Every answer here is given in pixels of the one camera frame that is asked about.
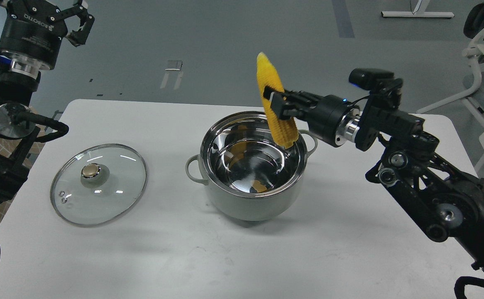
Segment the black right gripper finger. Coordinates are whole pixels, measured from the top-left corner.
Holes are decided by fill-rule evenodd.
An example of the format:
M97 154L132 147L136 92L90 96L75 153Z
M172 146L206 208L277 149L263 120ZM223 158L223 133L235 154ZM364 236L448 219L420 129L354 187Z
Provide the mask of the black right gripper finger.
M271 93L271 110L280 120L289 120L291 118L299 118L304 120L305 114L309 108L309 103L297 103L285 101L277 93Z
M297 103L316 103L323 99L323 96L316 95L305 91L278 91L270 86L265 86L263 91L263 97L271 101L271 93L277 93L281 97L285 98L285 101L297 102Z

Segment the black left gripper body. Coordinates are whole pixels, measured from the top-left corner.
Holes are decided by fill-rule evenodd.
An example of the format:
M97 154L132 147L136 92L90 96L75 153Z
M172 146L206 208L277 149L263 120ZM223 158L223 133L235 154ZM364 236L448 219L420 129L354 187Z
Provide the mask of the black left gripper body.
M54 69L68 29L64 20L50 18L61 9L47 0L9 0L5 9L0 52L24 55L41 62L45 70Z

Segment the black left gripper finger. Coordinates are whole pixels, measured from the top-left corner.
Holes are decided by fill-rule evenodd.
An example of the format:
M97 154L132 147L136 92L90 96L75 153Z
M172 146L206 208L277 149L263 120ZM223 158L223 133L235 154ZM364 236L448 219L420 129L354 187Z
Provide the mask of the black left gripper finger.
M88 1L75 0L73 6L63 10L61 15L64 19L73 16L79 17L78 29L72 30L65 38L75 47L85 45L95 22L94 15L88 12Z

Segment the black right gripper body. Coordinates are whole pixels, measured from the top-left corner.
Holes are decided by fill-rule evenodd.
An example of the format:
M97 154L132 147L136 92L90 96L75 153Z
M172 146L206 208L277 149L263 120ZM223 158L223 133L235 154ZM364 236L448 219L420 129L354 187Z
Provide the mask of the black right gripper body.
M339 134L339 127L344 117L359 115L359 106L333 95L299 93L299 96L301 115L298 119L307 122L312 135L333 147L343 145L346 138Z

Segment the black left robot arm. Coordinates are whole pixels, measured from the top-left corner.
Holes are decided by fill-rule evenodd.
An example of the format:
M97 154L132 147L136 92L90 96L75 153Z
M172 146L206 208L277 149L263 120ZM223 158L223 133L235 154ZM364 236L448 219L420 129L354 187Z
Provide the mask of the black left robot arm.
M7 17L0 37L0 204L28 178L24 160L35 143L56 140L68 126L29 109L41 72L55 68L64 39L84 45L94 24L84 0L60 9L48 0L0 0Z

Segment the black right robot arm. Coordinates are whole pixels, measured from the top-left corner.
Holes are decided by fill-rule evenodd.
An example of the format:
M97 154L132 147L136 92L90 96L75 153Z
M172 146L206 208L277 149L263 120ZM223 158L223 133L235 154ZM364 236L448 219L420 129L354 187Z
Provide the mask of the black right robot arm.
M267 119L305 121L314 137L333 147L348 140L366 151L378 140L384 152L366 179L381 184L430 240L455 238L473 257L472 268L484 272L484 180L438 155L439 140L424 131L424 120L399 110L403 80L374 69L361 72L360 77L351 74L350 83L369 91L363 110L332 95L260 83L270 106ZM467 285L484 288L484 279L458 278L457 299L466 297Z

